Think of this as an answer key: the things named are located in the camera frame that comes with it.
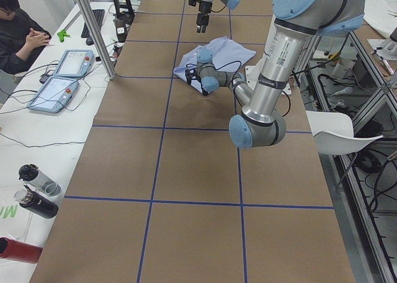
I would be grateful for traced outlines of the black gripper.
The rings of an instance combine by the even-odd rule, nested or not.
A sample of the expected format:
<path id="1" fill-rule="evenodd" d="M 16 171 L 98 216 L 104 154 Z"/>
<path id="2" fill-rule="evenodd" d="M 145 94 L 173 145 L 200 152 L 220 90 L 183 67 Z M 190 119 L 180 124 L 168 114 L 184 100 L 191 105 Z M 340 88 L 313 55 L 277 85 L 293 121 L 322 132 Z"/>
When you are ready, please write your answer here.
<path id="1" fill-rule="evenodd" d="M 201 90 L 202 90 L 202 94 L 204 96 L 208 95 L 206 83 L 207 83 L 206 80 L 204 80 L 203 78 L 200 79 L 200 87 L 201 87 Z"/>
<path id="2" fill-rule="evenodd" d="M 199 8 L 198 8 L 198 15 L 197 15 L 197 33 L 204 34 L 207 29 L 207 25 L 209 23 L 209 14 L 212 11 L 212 3 L 210 1 L 198 0 Z"/>

